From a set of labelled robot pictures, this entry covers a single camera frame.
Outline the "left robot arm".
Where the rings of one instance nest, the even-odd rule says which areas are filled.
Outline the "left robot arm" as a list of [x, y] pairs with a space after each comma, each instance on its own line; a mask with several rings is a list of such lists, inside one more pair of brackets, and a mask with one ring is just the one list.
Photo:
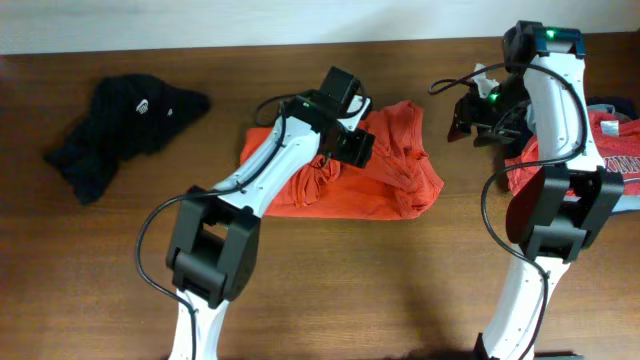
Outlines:
[[362, 82], [333, 67], [321, 86], [277, 99], [267, 138], [210, 189], [179, 202], [165, 264], [180, 302], [173, 359], [214, 359], [225, 313], [255, 269], [261, 219], [284, 185], [317, 155], [363, 168], [373, 135], [359, 128], [372, 106]]

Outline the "black knit garment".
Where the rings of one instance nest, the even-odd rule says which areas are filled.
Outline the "black knit garment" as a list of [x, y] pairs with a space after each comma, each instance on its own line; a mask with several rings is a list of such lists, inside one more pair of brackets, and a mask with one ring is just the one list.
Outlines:
[[120, 164], [162, 151], [211, 109], [210, 98], [149, 74], [103, 78], [87, 112], [43, 154], [82, 205], [97, 202]]

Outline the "plain orange t-shirt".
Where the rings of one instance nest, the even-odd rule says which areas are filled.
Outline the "plain orange t-shirt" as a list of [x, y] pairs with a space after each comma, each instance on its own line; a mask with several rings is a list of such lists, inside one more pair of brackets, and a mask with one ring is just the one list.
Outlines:
[[243, 189], [228, 196], [257, 216], [407, 220], [420, 217], [444, 187], [423, 148], [423, 110], [402, 101], [370, 112], [357, 128], [375, 136], [365, 168], [319, 155], [320, 135], [305, 110], [290, 105], [272, 128], [251, 128], [241, 167], [230, 181]]

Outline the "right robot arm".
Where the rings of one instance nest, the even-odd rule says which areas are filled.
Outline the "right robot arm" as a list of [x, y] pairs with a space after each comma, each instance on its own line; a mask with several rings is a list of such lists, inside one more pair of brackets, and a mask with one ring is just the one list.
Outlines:
[[503, 82], [484, 79], [483, 68], [458, 79], [469, 90], [455, 105], [448, 139], [509, 144], [522, 135], [528, 115], [535, 121], [537, 160], [494, 174], [534, 172], [509, 203], [507, 238], [499, 245], [513, 260], [473, 350], [476, 359], [532, 359], [555, 287], [613, 213], [624, 181], [607, 170], [591, 132], [581, 32], [519, 21], [504, 34], [502, 49], [500, 66], [509, 74]]

